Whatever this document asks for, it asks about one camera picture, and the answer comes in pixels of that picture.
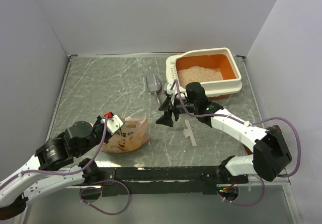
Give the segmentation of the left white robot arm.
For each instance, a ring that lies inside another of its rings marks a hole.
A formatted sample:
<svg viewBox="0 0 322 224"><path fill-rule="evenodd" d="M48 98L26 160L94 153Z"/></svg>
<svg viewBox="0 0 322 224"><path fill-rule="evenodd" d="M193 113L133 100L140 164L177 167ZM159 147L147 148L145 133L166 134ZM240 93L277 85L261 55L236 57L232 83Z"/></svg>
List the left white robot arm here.
<svg viewBox="0 0 322 224"><path fill-rule="evenodd" d="M117 115L97 117L94 124L78 121L39 147L35 154L9 177L1 181L1 212L17 215L39 197L62 188L99 180L94 158L83 159L67 169L94 147L101 148L123 126Z"/></svg>

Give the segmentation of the pink cat litter bag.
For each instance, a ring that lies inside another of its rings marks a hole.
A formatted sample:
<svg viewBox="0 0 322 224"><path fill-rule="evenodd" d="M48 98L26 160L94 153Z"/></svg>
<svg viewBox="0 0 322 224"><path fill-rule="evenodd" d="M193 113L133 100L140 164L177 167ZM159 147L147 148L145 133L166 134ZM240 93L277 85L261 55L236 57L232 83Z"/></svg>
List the pink cat litter bag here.
<svg viewBox="0 0 322 224"><path fill-rule="evenodd" d="M126 117L124 125L101 147L101 152L122 154L133 152L141 148L150 141L150 136L146 134L148 128L148 118Z"/></svg>

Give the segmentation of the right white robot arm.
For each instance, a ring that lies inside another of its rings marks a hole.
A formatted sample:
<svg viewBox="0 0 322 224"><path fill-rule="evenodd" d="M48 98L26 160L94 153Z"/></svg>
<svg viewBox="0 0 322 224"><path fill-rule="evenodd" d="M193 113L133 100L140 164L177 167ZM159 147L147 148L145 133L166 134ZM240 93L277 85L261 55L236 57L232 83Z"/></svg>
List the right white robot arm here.
<svg viewBox="0 0 322 224"><path fill-rule="evenodd" d="M172 127L181 114L187 114L228 134L251 152L247 156L228 157L221 163L219 175L223 182L230 183L240 175L257 175L273 181L291 163L291 153L279 129L260 128L236 117L210 101L200 83L189 83L182 93L178 81L174 81L167 85L165 95L166 99L159 107L163 115L156 124Z"/></svg>

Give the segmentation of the clear plastic bag clip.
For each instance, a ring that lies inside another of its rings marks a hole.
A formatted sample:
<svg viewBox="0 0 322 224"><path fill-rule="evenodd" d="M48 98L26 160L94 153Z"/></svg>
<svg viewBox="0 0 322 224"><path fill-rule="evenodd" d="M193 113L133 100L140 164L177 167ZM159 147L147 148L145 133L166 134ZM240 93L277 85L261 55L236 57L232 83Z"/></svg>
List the clear plastic bag clip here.
<svg viewBox="0 0 322 224"><path fill-rule="evenodd" d="M191 128L189 120L186 119L184 121L184 123L185 123L186 128L184 128L184 130L183 130L183 135L184 135L185 138L190 139L192 147L196 147L197 143L196 143L196 140L194 138L194 134L193 134L193 131L192 131L192 128Z"/></svg>

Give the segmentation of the metal litter scoop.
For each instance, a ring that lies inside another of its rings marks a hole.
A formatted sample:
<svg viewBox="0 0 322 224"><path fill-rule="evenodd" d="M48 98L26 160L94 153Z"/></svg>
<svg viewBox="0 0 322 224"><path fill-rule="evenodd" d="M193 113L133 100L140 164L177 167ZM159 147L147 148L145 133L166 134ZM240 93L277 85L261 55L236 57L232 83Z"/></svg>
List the metal litter scoop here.
<svg viewBox="0 0 322 224"><path fill-rule="evenodd" d="M154 73L149 73L145 76L145 83L147 90L155 96L157 103L160 105L160 98L158 93L161 91L161 84Z"/></svg>

